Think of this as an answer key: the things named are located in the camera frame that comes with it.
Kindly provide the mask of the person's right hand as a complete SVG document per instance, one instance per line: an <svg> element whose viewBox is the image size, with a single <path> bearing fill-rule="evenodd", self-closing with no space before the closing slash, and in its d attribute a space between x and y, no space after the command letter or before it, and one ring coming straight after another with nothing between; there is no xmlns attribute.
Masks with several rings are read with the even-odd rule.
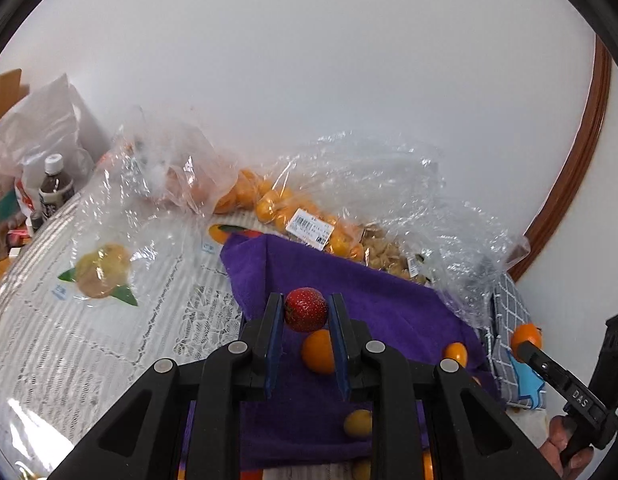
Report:
<svg viewBox="0 0 618 480"><path fill-rule="evenodd" d="M563 466L560 461L562 453L569 443L571 432L565 425L564 416L555 416L548 424L548 437L540 446L539 452L548 461L562 479L577 479L582 471L592 462L594 456L593 448L585 448L571 457L567 466Z"/></svg>

